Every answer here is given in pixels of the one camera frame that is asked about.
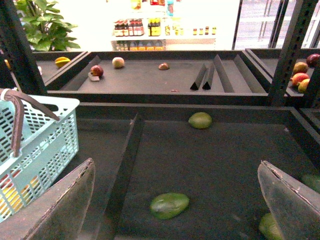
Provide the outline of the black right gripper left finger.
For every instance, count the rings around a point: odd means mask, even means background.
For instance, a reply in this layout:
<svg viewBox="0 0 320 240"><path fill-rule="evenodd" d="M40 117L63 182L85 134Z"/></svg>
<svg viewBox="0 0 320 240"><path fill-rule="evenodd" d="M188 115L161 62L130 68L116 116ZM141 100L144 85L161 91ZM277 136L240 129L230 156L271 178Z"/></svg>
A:
<svg viewBox="0 0 320 240"><path fill-rule="evenodd" d="M2 240L76 240L93 195L91 158L0 224Z"/></svg>

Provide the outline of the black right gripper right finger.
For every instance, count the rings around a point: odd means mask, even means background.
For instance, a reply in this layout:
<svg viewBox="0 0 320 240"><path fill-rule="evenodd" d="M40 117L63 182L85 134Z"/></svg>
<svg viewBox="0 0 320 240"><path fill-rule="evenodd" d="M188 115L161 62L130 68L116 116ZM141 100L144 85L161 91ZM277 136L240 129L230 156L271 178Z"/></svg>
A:
<svg viewBox="0 0 320 240"><path fill-rule="evenodd" d="M318 240L320 194L265 160L257 177L282 239Z"/></svg>

